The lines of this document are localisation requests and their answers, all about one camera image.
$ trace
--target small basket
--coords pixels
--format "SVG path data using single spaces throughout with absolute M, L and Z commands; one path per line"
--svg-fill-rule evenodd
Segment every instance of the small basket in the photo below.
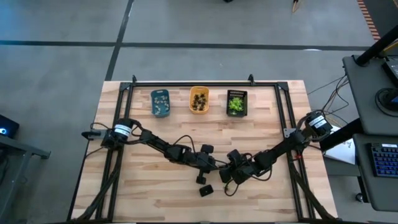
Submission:
M 200 95 L 204 94 L 204 100 L 205 100 L 205 105 L 203 110 L 194 110 L 194 102 L 195 102 L 195 95 Z M 189 96 L 189 109 L 191 110 L 192 113 L 194 114 L 205 114 L 209 110 L 209 88 L 205 86 L 193 86 L 190 91 L 190 96 Z
M 170 114 L 170 96 L 167 90 L 154 90 L 152 98 L 152 114 L 157 118 L 164 118 Z
M 238 97 L 243 101 L 243 110 L 235 111 L 229 108 L 229 101 L 233 98 Z M 228 90 L 227 100 L 226 100 L 226 114 L 228 116 L 234 116 L 242 118 L 248 115 L 248 92 L 239 90 Z

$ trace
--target gray floor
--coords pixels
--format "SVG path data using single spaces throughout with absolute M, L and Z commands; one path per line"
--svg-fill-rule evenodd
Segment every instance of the gray floor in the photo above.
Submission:
M 0 40 L 116 41 L 127 0 L 0 0 Z M 291 15 L 291 0 L 135 0 L 125 42 L 364 46 L 373 40 L 356 0 L 304 0 Z M 51 150 L 34 159 L 11 218 L 29 223 L 67 217 L 112 47 L 0 45 L 0 114 L 21 124 L 18 139 Z M 350 51 L 148 49 L 123 47 L 113 80 L 302 79 L 308 92 L 344 75 Z M 325 104 L 330 85 L 309 96 Z M 337 112 L 358 117 L 350 105 Z M 343 106 L 336 100 L 331 110 Z M 395 221 L 397 213 L 372 210 L 353 199 L 354 177 L 330 177 L 338 214 L 345 220 Z

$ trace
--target computer keyboard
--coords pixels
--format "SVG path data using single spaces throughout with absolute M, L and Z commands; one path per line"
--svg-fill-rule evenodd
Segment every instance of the computer keyboard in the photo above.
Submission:
M 398 145 L 369 143 L 374 176 L 398 178 Z

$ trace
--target green object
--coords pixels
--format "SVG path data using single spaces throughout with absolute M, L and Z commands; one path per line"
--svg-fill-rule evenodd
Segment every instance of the green object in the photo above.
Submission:
M 228 106 L 231 110 L 242 111 L 243 110 L 243 100 L 240 99 L 239 97 L 234 97 L 232 100 L 229 101 Z

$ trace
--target wooden tabletop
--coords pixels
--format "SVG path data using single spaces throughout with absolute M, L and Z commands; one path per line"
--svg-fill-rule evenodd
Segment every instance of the wooden tabletop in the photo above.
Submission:
M 304 82 L 288 81 L 296 119 L 310 111 Z M 103 85 L 96 122 L 112 125 L 120 82 Z M 214 145 L 216 159 L 228 162 L 226 154 L 233 149 L 241 153 L 271 149 L 283 140 L 275 91 L 271 87 L 210 87 L 210 109 L 207 114 L 192 114 L 188 108 L 190 88 L 165 88 L 170 93 L 170 116 L 155 118 L 151 114 L 150 93 L 159 88 L 134 88 L 130 117 L 142 123 L 160 138 L 173 143 L 180 136 L 191 135 L 195 148 Z M 232 118 L 226 115 L 227 89 L 248 91 L 248 115 Z M 287 124 L 290 124 L 283 100 Z M 100 147 L 100 140 L 90 142 L 88 153 Z M 189 139 L 182 144 L 190 146 Z M 314 148 L 304 152 L 310 188 L 321 204 L 336 216 L 336 208 L 323 163 L 322 154 Z M 85 161 L 72 218 L 81 215 L 94 199 L 101 185 L 106 150 L 92 154 Z M 214 193 L 201 197 L 195 180 L 198 170 L 172 164 L 156 150 L 142 144 L 126 146 L 119 180 L 114 221 L 116 222 L 288 222 L 297 221 L 286 156 L 273 166 L 267 182 L 249 179 L 239 186 L 233 197 L 224 194 L 217 171 L 205 174 L 206 184 Z M 104 213 L 108 211 L 105 203 Z

